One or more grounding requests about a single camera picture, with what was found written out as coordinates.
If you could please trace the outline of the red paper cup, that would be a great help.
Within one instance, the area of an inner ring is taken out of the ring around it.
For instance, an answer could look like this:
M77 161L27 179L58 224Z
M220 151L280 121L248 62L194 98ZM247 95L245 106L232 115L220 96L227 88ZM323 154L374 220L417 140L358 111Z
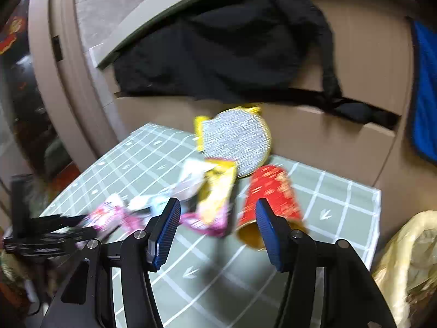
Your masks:
M256 202L266 198L275 215L287 220L292 229L307 229L287 171L276 165L264 165L250 177L244 206L240 211L236 235L254 250L263 250L264 242L256 223Z

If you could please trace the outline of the trash bin with yellow bag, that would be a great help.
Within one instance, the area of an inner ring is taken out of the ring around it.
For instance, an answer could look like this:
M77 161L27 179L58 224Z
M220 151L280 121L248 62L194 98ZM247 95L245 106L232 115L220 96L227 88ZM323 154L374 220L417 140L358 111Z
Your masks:
M397 327L410 327L411 306L436 292L436 211L414 215L388 242L373 272Z

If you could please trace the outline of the pink white wrapper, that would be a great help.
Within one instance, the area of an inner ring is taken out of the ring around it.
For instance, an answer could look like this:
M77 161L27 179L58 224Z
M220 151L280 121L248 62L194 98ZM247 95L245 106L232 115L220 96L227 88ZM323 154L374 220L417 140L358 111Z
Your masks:
M94 228L99 240L108 238L119 228L127 234L144 228L143 220L126 208L124 200L117 193L109 195L95 210L87 214L78 226Z

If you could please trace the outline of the yellow snack wrapper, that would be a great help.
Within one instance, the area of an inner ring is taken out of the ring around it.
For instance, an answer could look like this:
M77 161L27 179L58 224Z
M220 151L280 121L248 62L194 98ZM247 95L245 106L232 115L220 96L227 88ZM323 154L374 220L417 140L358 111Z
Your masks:
M230 196L236 180L237 167L234 161L207 159L211 165L204 175L204 184L198 192L196 215L199 229L218 238L226 234Z

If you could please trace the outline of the round grey yellow scrubber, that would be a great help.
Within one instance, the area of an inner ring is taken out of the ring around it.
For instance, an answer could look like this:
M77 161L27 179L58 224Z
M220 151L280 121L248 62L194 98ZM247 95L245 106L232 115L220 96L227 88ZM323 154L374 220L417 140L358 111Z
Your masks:
M194 130L198 151L208 159L234 162L239 178L254 173L270 156L271 132L260 107L234 107L213 118L196 116Z

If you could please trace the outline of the blue towel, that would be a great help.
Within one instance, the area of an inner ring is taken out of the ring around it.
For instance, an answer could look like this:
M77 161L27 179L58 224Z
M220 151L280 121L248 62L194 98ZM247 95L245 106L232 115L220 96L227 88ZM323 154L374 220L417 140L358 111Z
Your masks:
M418 156L436 164L436 32L410 20L413 88L409 111L410 143Z

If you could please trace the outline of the black cloth on cabinet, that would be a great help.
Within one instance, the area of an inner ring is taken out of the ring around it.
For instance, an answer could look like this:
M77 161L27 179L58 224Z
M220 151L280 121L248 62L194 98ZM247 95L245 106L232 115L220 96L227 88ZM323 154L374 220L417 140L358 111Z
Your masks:
M113 69L120 91L133 97L306 105L389 130L399 120L344 96L333 32L310 0L196 2L123 47Z

